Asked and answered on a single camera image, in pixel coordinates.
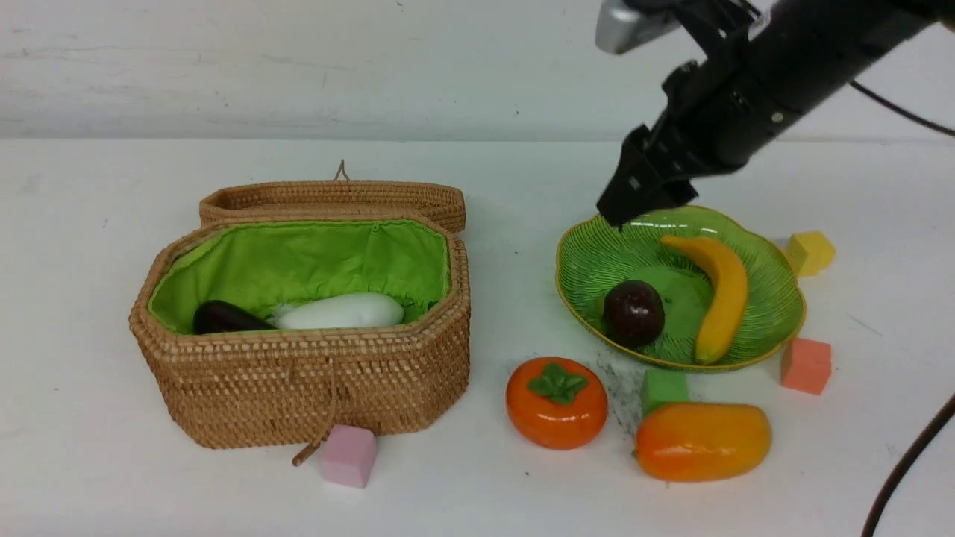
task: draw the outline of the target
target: basket handle loop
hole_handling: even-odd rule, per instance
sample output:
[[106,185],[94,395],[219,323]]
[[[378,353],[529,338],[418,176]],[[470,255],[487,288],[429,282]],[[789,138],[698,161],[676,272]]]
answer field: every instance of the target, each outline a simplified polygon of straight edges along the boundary
[[[339,165],[339,171],[344,171],[345,161],[342,161],[342,164]],[[309,457],[315,454],[318,451],[320,445],[322,445],[322,440],[328,433],[331,431],[331,428],[335,425],[335,415],[338,414],[338,387],[336,386],[335,379],[338,377],[338,374],[335,372],[335,359],[329,358],[329,366],[331,369],[331,403],[329,404],[329,414],[325,423],[319,427],[315,440],[312,440],[308,443],[307,446],[302,448],[302,451],[298,453],[294,458],[292,458],[293,466],[300,466],[302,462],[305,462]]]
[[344,177],[346,183],[351,182],[349,172],[345,171],[345,159],[342,159],[342,161],[338,163],[338,171],[335,172],[335,177],[332,179],[332,181],[338,181],[338,178],[340,177]]

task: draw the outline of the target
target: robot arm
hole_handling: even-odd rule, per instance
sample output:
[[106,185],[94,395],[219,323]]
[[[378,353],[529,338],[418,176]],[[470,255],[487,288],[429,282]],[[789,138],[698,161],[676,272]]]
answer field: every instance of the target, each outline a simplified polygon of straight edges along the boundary
[[663,82],[652,128],[624,140],[597,208],[612,226],[689,203],[690,180],[730,174],[955,0],[779,0],[758,18],[742,0],[605,0],[597,45],[623,54],[679,27],[707,55]]

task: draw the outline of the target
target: toy fruit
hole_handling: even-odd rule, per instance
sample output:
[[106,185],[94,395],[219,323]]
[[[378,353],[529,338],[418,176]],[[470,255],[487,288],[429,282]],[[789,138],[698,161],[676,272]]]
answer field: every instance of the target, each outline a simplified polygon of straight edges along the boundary
[[683,252],[710,277],[713,300],[696,335],[693,357],[696,363],[710,365],[727,353],[743,322],[750,293],[746,268],[732,248],[712,237],[664,235],[660,243]]
[[528,440],[574,449],[600,434],[607,416],[604,385],[584,365],[544,356],[522,363],[507,382],[507,416]]
[[308,302],[276,314],[282,330],[383,328],[401,323],[405,309],[380,292],[353,292]]
[[629,280],[604,298],[604,321],[611,339],[625,347],[642,347],[660,336],[663,300],[646,282]]
[[193,333],[244,332],[275,330],[275,327],[242,308],[223,300],[208,300],[199,304],[192,317]]
[[769,419],[754,406],[677,402],[640,423],[635,455],[647,475],[658,480],[724,480],[759,466],[772,436]]

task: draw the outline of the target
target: green glass bowl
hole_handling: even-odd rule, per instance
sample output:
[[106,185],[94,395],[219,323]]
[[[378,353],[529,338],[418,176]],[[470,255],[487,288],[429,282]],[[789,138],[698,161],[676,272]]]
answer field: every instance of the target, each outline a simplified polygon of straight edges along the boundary
[[[663,235],[710,235],[730,246],[746,266],[749,302],[730,351],[711,365],[693,361],[696,333],[712,300],[706,274],[686,256],[660,244]],[[663,333],[629,349],[606,335],[604,297],[625,280],[643,280],[664,301]],[[623,231],[596,216],[571,227],[557,248],[557,289],[591,332],[639,360],[685,371],[729,371],[760,362],[789,343],[806,317],[806,302],[782,251],[730,217],[688,205],[654,211]]]

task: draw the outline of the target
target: mango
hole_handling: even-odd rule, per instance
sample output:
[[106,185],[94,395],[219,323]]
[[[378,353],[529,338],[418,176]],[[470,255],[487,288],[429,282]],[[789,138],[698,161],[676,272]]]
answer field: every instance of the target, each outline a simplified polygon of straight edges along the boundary
[[769,419],[757,407],[674,402],[640,423],[635,456],[651,478],[710,482],[750,472],[766,459],[772,441]]

